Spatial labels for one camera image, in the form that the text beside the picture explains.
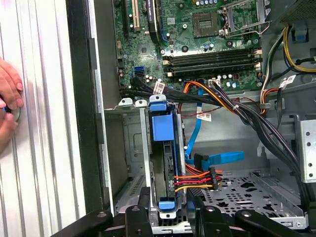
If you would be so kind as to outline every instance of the yellow wire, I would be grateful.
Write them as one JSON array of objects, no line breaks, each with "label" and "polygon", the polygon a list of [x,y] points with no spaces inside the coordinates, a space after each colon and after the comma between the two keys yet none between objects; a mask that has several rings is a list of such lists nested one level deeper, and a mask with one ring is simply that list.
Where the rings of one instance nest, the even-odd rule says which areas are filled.
[{"label": "yellow wire", "polygon": [[285,51],[285,55],[286,55],[286,58],[288,59],[288,61],[290,62],[290,64],[296,68],[297,70],[300,70],[300,71],[303,71],[303,72],[316,72],[316,69],[308,69],[308,68],[303,68],[303,67],[300,67],[298,65],[296,65],[292,58],[291,58],[291,55],[290,55],[290,51],[289,51],[289,48],[288,48],[288,28],[289,27],[286,27],[285,31],[284,31],[284,35],[283,35],[283,44],[284,44],[284,51]]},{"label": "yellow wire", "polygon": [[179,187],[178,189],[175,190],[175,192],[178,192],[185,188],[212,188],[212,187],[213,185],[189,185],[189,186]]}]

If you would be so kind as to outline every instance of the perforated metal panel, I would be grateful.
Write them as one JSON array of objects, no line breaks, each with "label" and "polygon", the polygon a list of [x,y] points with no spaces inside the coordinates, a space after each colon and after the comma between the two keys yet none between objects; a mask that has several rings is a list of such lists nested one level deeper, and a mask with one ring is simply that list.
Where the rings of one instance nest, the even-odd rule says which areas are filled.
[{"label": "perforated metal panel", "polygon": [[286,12],[280,22],[293,23],[295,21],[314,19],[316,18],[315,9],[315,0],[298,0]]}]

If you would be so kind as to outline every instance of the wire bundle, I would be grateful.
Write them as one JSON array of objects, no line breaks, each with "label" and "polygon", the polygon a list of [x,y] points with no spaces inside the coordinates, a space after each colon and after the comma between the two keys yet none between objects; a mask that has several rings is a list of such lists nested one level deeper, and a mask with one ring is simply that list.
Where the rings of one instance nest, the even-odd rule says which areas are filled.
[{"label": "wire bundle", "polygon": [[[174,185],[177,187],[175,192],[178,192],[185,188],[212,188],[213,180],[211,178],[210,171],[201,172],[192,166],[186,164],[186,169],[192,175],[190,176],[174,176],[176,179]],[[216,176],[216,181],[218,184],[222,181],[220,176]]]}]

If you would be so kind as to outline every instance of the aluminum panel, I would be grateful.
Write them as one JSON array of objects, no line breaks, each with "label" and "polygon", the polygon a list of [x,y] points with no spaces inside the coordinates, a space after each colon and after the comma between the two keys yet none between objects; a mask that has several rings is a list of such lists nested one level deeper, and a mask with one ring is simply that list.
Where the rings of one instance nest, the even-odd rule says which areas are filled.
[{"label": "aluminum panel", "polygon": [[85,215],[66,4],[0,0],[0,35],[25,101],[0,155],[0,236],[51,236]]}]

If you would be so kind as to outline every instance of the finger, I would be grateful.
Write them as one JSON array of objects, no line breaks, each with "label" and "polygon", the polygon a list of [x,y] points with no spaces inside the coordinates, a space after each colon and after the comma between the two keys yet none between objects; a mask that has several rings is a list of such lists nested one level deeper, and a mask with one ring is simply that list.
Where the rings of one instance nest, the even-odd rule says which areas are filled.
[{"label": "finger", "polygon": [[3,68],[6,73],[12,78],[16,88],[20,91],[23,90],[22,80],[20,78],[19,73],[12,67],[9,63],[5,62],[2,58],[0,58],[0,67]]},{"label": "finger", "polygon": [[16,99],[11,90],[9,83],[0,75],[0,95],[3,97],[10,109],[16,109]]},{"label": "finger", "polygon": [[14,97],[16,99],[16,105],[18,107],[22,107],[24,105],[22,97],[21,97],[20,93],[18,92],[18,90],[17,90],[12,78],[9,76],[8,73],[6,73],[6,71],[3,68],[0,68],[0,75],[2,77],[4,77],[4,79],[9,83],[9,85],[11,87],[11,90],[12,90],[12,92],[14,94]]},{"label": "finger", "polygon": [[7,144],[14,134],[14,130],[17,123],[14,121],[14,116],[9,113],[5,113],[4,121],[0,127],[0,142]]},{"label": "finger", "polygon": [[6,103],[0,98],[0,109],[3,109],[5,106],[6,106]]}]

